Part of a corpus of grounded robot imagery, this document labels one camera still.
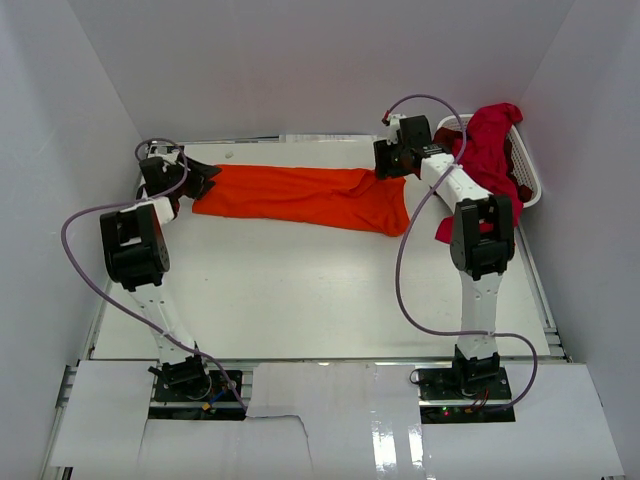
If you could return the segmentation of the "orange t shirt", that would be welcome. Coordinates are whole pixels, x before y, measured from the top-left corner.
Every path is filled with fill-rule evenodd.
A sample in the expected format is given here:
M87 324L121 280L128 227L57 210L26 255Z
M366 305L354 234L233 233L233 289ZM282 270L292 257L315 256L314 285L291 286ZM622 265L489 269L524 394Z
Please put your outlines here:
M192 212L241 219L272 219L398 237L409 216L405 180L380 180L365 168L261 165L221 167L215 185Z

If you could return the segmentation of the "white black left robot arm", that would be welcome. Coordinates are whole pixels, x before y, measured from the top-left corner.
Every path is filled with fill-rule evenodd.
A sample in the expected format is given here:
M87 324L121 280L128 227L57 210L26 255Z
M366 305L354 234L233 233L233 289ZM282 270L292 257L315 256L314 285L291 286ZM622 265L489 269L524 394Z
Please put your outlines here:
M173 160L148 157L140 170L140 203L100 216L107 273L129 293L152 332L160 365L150 372L169 390L198 401L212 390L212 377L163 287L170 258L162 227L177 218L181 198L200 200L209 193L221 168L178 152Z

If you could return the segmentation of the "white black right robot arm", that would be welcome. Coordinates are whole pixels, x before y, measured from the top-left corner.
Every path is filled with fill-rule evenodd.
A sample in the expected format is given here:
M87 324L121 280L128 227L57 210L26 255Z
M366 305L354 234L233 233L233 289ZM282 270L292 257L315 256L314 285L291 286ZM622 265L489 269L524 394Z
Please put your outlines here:
M512 203L509 197L481 187L457 164L456 156L436 145L425 116L387 113L382 123L387 137L374 143L376 177L388 180L414 174L429 186L414 213L419 214L434 194L453 213L448 244L462 285L461 327L451 332L424 327L411 318L400 292L396 299L416 329L456 339L452 388L472 399L485 392L500 371L496 310L498 290L515 253Z

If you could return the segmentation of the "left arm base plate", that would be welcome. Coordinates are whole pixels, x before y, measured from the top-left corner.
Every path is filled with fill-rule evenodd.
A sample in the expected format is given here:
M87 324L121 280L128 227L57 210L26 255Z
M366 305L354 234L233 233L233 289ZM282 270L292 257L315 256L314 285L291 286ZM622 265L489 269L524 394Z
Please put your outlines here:
M152 420L180 421L243 421L243 408L237 402L232 385L242 393L243 372L228 372L227 382L217 370L209 371L209 380L196 386L189 393L171 388L164 380L157 379L152 390L148 418Z

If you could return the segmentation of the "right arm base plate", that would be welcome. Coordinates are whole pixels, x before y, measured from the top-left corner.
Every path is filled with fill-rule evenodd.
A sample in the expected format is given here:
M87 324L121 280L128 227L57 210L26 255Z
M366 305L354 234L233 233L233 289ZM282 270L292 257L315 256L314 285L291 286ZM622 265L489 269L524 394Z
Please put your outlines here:
M409 374L418 388L423 425L513 423L512 393L504 367L498 375L478 387L465 390L452 368L421 368Z

